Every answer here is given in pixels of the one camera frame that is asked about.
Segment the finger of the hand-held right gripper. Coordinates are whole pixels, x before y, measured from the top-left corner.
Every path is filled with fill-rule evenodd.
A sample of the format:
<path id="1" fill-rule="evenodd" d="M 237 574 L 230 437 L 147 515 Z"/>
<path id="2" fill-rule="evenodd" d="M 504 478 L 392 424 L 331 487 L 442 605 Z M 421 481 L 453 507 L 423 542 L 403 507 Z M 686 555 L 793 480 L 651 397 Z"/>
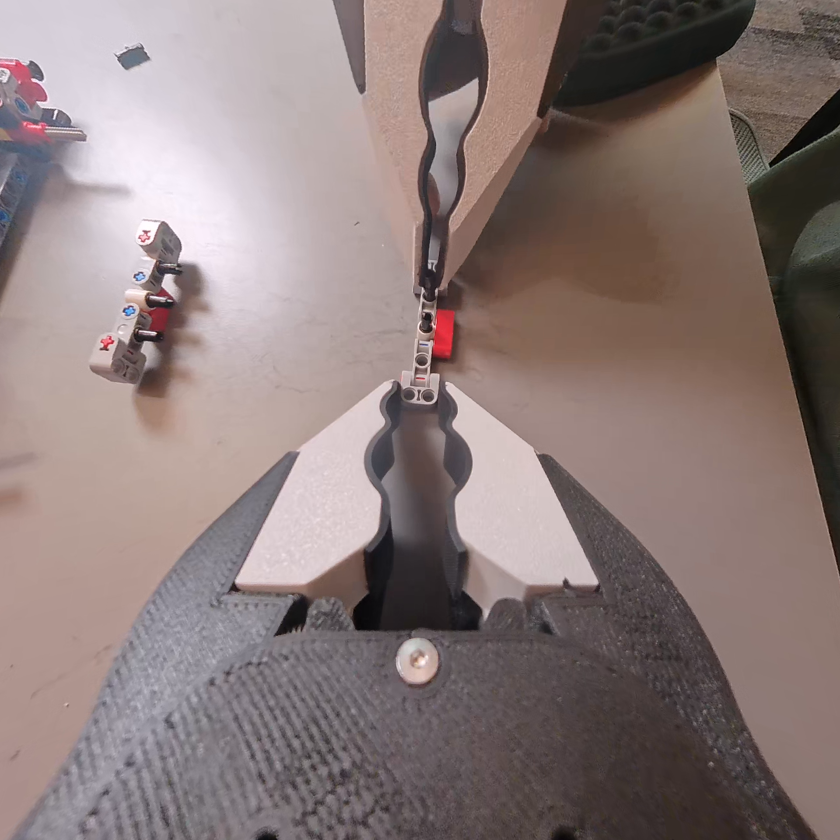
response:
<path id="1" fill-rule="evenodd" d="M 448 28 L 443 1 L 335 1 L 353 82 L 360 95 L 383 206 L 414 287 L 443 292 L 429 262 L 434 213 L 428 176 L 436 141 L 428 116 L 427 69 Z"/>
<path id="2" fill-rule="evenodd" d="M 455 193 L 435 217 L 434 285 L 466 261 L 572 68 L 603 2 L 447 2 L 434 99 L 477 84 L 448 168 Z"/>

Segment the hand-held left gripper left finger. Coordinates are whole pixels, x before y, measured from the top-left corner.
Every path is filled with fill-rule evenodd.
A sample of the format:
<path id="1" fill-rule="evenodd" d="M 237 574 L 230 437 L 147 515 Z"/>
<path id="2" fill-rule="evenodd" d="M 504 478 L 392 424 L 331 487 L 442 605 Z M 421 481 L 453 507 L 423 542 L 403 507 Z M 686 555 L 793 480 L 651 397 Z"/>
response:
<path id="1" fill-rule="evenodd" d="M 346 607 L 382 597 L 393 563 L 384 477 L 400 412 L 399 386 L 385 381 L 299 448 L 234 580 L 240 591 Z"/>

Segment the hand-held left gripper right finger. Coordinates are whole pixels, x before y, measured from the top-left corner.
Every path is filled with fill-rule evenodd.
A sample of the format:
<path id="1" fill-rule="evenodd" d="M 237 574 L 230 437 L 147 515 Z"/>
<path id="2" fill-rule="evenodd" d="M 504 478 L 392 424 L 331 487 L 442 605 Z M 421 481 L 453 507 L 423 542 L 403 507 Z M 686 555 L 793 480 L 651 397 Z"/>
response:
<path id="1" fill-rule="evenodd" d="M 453 606 L 600 589 L 536 452 L 458 387 L 438 398 L 446 500 L 444 576 Z"/>

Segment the grey lego beam assembly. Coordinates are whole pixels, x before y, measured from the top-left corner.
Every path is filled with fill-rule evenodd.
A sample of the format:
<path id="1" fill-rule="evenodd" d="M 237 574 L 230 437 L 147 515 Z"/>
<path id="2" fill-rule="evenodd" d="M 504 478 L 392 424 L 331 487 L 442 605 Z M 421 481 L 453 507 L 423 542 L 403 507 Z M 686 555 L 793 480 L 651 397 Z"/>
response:
<path id="1" fill-rule="evenodd" d="M 98 336 L 89 360 L 91 372 L 130 385 L 137 385 L 144 374 L 144 346 L 165 339 L 176 306 L 165 282 L 182 274 L 182 242 L 167 222 L 141 220 L 134 241 L 140 257 L 127 279 L 114 324 Z"/>
<path id="2" fill-rule="evenodd" d="M 441 378 L 435 365 L 452 359 L 455 348 L 455 311 L 441 302 L 440 289 L 418 289 L 418 312 L 409 367 L 401 373 L 400 389 L 406 406 L 431 409 L 438 403 Z"/>

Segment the lego car model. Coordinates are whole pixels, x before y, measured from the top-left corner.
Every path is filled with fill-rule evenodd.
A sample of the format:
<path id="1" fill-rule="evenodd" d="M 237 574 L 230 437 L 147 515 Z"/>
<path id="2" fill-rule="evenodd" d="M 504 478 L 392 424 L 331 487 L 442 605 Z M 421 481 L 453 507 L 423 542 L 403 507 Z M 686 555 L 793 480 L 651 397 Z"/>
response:
<path id="1" fill-rule="evenodd" d="M 34 61 L 1 59 L 1 246 L 11 235 L 31 183 L 61 144 L 88 139 L 64 111 L 48 104 Z"/>

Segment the person's grey shoe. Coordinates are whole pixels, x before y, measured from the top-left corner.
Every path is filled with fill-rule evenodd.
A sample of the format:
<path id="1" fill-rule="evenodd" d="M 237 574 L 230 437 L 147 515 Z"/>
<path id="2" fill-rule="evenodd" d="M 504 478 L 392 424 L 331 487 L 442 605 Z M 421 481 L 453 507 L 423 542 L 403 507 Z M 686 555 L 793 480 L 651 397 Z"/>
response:
<path id="1" fill-rule="evenodd" d="M 729 118 L 741 166 L 742 177 L 748 191 L 752 184 L 761 181 L 770 171 L 753 124 L 740 111 L 730 108 Z"/>

